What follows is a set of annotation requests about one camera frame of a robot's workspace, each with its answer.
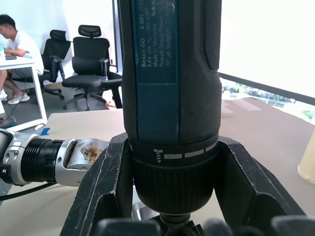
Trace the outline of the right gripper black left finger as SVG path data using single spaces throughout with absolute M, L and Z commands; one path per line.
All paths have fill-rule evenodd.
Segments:
M 130 147 L 120 134 L 83 177 L 61 235 L 91 236 L 102 219 L 130 218 L 132 186 Z

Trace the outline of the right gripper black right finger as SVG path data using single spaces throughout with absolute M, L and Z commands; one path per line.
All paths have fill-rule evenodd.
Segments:
M 233 232 L 252 228 L 272 234 L 272 220 L 305 218 L 305 212 L 266 167 L 239 142 L 219 137 L 215 192 Z

